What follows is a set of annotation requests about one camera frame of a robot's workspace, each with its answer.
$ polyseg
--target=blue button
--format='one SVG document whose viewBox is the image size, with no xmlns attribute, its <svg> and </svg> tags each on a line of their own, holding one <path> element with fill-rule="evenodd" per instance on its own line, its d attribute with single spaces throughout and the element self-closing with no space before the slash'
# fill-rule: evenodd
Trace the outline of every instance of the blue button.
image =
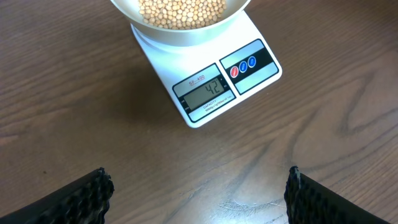
<svg viewBox="0 0 398 224">
<path fill-rule="evenodd" d="M 248 64 L 246 62 L 241 62 L 239 64 L 239 71 L 241 71 L 241 73 L 245 73 L 248 70 Z"/>
<path fill-rule="evenodd" d="M 257 60 L 254 56 L 249 57 L 249 60 L 248 60 L 249 68 L 256 66 L 256 63 L 257 63 Z"/>
</svg>

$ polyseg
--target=table top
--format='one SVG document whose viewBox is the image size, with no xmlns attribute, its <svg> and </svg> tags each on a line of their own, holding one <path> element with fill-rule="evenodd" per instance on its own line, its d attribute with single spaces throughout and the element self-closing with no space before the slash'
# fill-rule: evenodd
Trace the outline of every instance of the table top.
<svg viewBox="0 0 398 224">
<path fill-rule="evenodd" d="M 1 1 L 0 217 L 104 167 L 107 223 L 286 223 L 298 165 L 398 222 L 398 2 L 246 12 L 282 78 L 190 129 L 110 1 Z"/>
</svg>

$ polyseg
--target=digital scale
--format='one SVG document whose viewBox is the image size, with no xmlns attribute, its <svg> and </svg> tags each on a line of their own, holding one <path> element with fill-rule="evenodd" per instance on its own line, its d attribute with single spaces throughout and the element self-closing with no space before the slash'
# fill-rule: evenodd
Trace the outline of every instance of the digital scale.
<svg viewBox="0 0 398 224">
<path fill-rule="evenodd" d="M 176 47 L 146 37 L 137 41 L 187 124 L 198 128 L 280 78 L 282 68 L 242 11 L 218 37 Z"/>
</svg>

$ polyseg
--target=wooden table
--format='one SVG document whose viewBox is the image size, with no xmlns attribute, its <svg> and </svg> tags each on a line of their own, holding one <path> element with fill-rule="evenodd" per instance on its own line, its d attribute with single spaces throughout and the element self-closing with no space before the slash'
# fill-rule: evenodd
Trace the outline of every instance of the wooden table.
<svg viewBox="0 0 398 224">
<path fill-rule="evenodd" d="M 107 223 L 286 223 L 298 165 L 398 223 L 398 2 L 246 12 L 282 78 L 190 129 L 109 0 L 0 1 L 0 216 L 104 167 Z"/>
</svg>

